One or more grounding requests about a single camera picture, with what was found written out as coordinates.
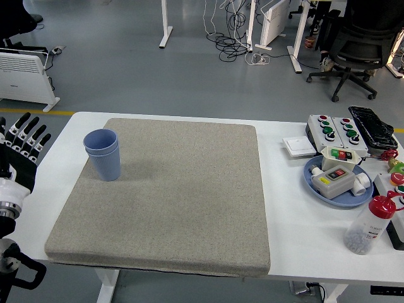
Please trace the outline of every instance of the plastic bottle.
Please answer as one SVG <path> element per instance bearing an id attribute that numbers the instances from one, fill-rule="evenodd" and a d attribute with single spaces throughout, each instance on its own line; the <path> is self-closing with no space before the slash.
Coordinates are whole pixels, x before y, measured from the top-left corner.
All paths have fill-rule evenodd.
<path id="1" fill-rule="evenodd" d="M 403 195 L 388 191 L 387 197 L 374 197 L 353 221 L 343 238 L 344 244 L 353 253 L 367 254 L 371 251 L 394 213 L 404 209 L 396 209 L 396 204 L 391 200 L 395 196 Z"/>

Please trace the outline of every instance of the white heater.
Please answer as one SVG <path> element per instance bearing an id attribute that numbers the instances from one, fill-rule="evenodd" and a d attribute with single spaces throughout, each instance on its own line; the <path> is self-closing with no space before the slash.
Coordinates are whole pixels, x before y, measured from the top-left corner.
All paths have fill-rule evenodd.
<path id="1" fill-rule="evenodd" d="M 45 66 L 37 56 L 0 52 L 0 100 L 43 103 L 48 112 L 58 103 Z"/>
<path id="2" fill-rule="evenodd" d="M 267 12 L 265 12 L 263 30 L 261 32 L 261 40 L 259 44 L 256 45 L 256 47 L 271 50 L 271 47 L 267 47 L 267 45 L 271 43 L 272 40 L 275 39 L 277 36 L 284 36 L 282 32 L 285 29 L 288 15 L 289 0 L 278 1 Z"/>

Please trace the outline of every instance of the blue tray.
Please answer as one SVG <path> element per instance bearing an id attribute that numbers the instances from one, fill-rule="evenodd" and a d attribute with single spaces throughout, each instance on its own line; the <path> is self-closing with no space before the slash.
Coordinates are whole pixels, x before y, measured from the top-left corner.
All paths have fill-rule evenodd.
<path id="1" fill-rule="evenodd" d="M 311 182 L 312 174 L 309 170 L 309 167 L 312 166 L 313 164 L 315 164 L 319 168 L 321 168 L 322 160 L 323 160 L 323 156 L 316 156 L 314 158 L 311 158 L 304 166 L 305 183 L 308 185 L 309 189 L 314 193 L 314 195 L 316 195 L 317 197 L 319 197 L 320 199 L 322 199 L 323 201 L 325 201 L 327 203 L 330 203 L 330 204 L 336 205 L 336 206 L 344 206 L 344 207 L 358 206 L 358 205 L 361 205 L 361 204 L 364 204 L 364 203 L 370 201 L 370 199 L 372 198 L 372 194 L 373 194 L 373 182 L 371 182 L 371 186 L 369 186 L 366 189 L 366 192 L 363 195 L 358 196 L 358 197 L 355 197 L 351 193 L 351 191 L 346 191 L 343 194 L 340 194 L 339 196 L 337 196 L 333 199 L 327 199 L 327 198 L 323 197 L 322 195 L 320 195 L 314 189 L 313 183 Z M 355 174 L 360 174 L 361 172 L 364 172 L 366 174 L 366 172 L 362 168 L 360 168 L 358 165 L 355 165 L 353 172 Z"/>

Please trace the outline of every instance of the plastic cup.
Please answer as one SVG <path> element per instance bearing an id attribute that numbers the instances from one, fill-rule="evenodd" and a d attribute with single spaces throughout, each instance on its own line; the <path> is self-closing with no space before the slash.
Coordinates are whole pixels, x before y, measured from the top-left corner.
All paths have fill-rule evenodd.
<path id="1" fill-rule="evenodd" d="M 307 36 L 304 38 L 304 47 L 306 49 L 312 49 L 314 46 L 314 42 L 316 41 L 316 38 L 312 36 Z"/>
<path id="2" fill-rule="evenodd" d="M 113 181 L 121 175 L 121 158 L 117 134 L 110 129 L 97 129 L 85 136 L 85 150 L 98 176 Z"/>
<path id="3" fill-rule="evenodd" d="M 88 154 L 90 160 L 103 181 L 113 181 L 121 175 L 121 158 L 119 145 L 112 152 L 106 155 Z"/>
<path id="4" fill-rule="evenodd" d="M 83 144 L 89 154 L 106 155 L 118 146 L 118 135 L 111 129 L 96 129 L 84 137 Z"/>

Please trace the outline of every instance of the desk leg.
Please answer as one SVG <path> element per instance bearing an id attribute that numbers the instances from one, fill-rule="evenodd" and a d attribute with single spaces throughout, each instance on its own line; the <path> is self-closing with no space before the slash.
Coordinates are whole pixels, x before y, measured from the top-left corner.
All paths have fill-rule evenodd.
<path id="1" fill-rule="evenodd" d="M 403 40 L 404 36 L 404 30 L 401 31 L 401 33 L 397 36 L 396 42 L 394 44 L 393 50 L 391 51 L 390 57 L 387 61 L 386 67 L 388 68 L 389 71 L 396 77 L 396 78 L 403 78 L 403 74 L 399 73 L 396 71 L 395 67 L 392 65 L 391 62 L 393 62 L 394 54 L 397 52 L 401 41 Z"/>
<path id="2" fill-rule="evenodd" d="M 252 41 L 252 35 L 253 35 L 253 26 L 254 26 L 254 17 L 255 17 L 255 3 L 256 0 L 251 0 L 251 9 L 250 9 L 250 20 L 248 23 L 248 30 L 247 30 L 247 45 L 250 45 L 248 48 L 248 52 L 253 51 L 253 41 Z"/>
<path id="3" fill-rule="evenodd" d="M 299 62 L 297 62 L 297 56 L 299 55 L 300 45 L 302 43 L 302 37 L 304 32 L 304 27 L 306 26 L 307 14 L 309 13 L 310 3 L 308 1 L 303 1 L 303 12 L 300 16 L 299 27 L 297 28 L 297 34 L 295 39 L 295 45 L 288 46 L 288 53 L 290 55 L 290 60 L 292 60 L 293 67 L 297 74 L 302 73 L 302 68 Z"/>
<path id="4" fill-rule="evenodd" d="M 115 284 L 118 279 L 119 270 L 109 270 L 105 268 L 96 268 L 98 278 L 102 282 L 100 294 L 97 303 L 111 303 L 115 290 Z"/>
<path id="5" fill-rule="evenodd" d="M 166 0 L 162 0 L 162 9 L 163 9 L 164 37 L 163 37 L 163 40 L 160 42 L 160 45 L 158 46 L 161 49 L 165 48 L 165 45 L 167 44 L 167 41 L 168 41 L 171 31 L 172 31 L 172 27 L 169 27 L 168 22 L 167 22 L 167 2 L 166 2 Z"/>
<path id="6" fill-rule="evenodd" d="M 321 285 L 326 289 L 327 297 L 324 303 L 337 303 L 338 296 L 348 287 L 348 284 L 321 283 Z"/>

